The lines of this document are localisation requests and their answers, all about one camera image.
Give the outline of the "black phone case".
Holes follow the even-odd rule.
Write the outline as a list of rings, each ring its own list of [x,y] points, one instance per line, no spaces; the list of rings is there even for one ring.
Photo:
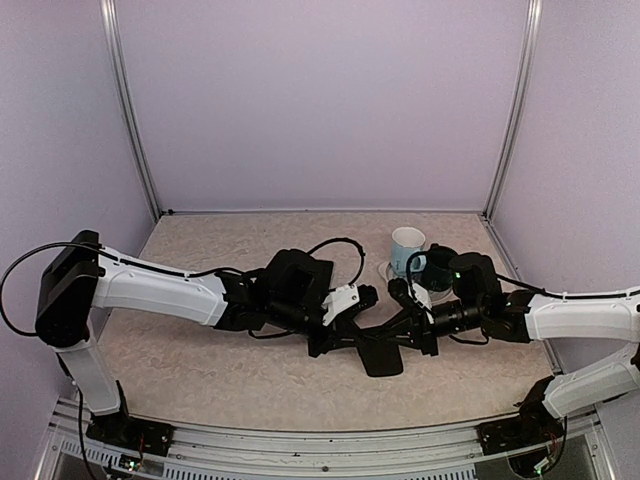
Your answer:
[[[357,347],[366,374],[372,378],[397,376],[404,367],[399,347],[394,344],[365,344]]]

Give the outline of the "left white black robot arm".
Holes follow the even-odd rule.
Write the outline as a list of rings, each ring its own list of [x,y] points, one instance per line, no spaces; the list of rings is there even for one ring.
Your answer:
[[[312,353],[324,353],[342,322],[378,301],[369,285],[332,286],[332,262],[299,249],[280,250],[249,272],[194,272],[123,255],[91,230],[58,246],[61,253],[41,277],[36,335],[53,348],[102,430],[121,445],[133,443],[140,424],[101,358],[88,322],[92,309],[145,311],[231,332],[269,325],[305,336]]]

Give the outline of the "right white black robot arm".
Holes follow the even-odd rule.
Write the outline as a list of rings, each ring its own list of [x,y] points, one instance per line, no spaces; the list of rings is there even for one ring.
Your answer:
[[[568,374],[537,381],[519,406],[511,433],[523,444],[535,442],[552,419],[608,401],[639,387],[639,294],[553,296],[526,290],[479,294],[425,307],[407,293],[402,310],[369,335],[359,350],[371,377],[403,371],[399,348],[435,356],[444,336],[478,329],[490,340],[530,343],[557,338],[620,340],[619,351]]]

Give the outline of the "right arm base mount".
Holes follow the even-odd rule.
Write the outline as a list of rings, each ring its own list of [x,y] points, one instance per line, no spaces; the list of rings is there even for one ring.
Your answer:
[[[541,444],[553,437],[562,437],[565,430],[563,420],[542,413],[520,413],[502,420],[484,422],[476,427],[484,455]]]

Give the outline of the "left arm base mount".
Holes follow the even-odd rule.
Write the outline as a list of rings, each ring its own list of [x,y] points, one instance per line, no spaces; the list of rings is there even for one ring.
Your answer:
[[[131,416],[126,402],[122,400],[115,413],[91,414],[86,435],[107,445],[166,457],[174,431],[171,424]]]

